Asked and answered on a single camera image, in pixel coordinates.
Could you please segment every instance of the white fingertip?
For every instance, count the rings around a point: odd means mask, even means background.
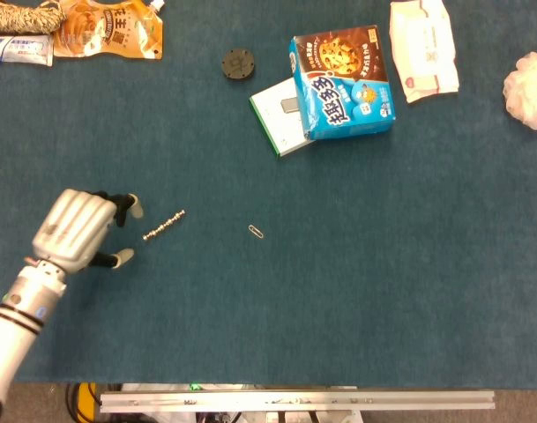
[[[121,266],[123,266],[125,263],[127,263],[129,260],[135,256],[135,250],[134,249],[122,249],[121,251],[113,254],[112,256],[117,257],[117,264],[113,266],[112,269],[118,269]]]
[[[135,194],[130,193],[129,195],[135,198],[135,203],[133,203],[133,205],[129,208],[129,212],[133,218],[141,219],[145,215],[143,206],[141,205],[141,202],[138,201],[138,197]]]

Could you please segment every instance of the white shower puff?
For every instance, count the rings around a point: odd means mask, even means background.
[[[517,61],[517,70],[503,82],[507,111],[522,123],[537,130],[537,53]]]

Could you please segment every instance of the blue table surface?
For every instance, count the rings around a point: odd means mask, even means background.
[[[377,0],[172,0],[161,61],[0,64],[0,299],[63,189],[146,211],[102,248],[131,263],[69,277],[19,379],[537,388],[537,132],[502,95],[537,1],[446,7],[459,93],[410,106]],[[369,24],[392,130],[276,159],[249,97],[289,78],[292,36]]]

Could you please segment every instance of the black round disc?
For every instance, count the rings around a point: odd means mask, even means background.
[[[244,48],[233,48],[223,58],[221,68],[229,79],[246,79],[254,72],[254,56]]]

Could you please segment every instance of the toothpaste tube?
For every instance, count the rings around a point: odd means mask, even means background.
[[[0,62],[53,65],[52,35],[0,36]]]

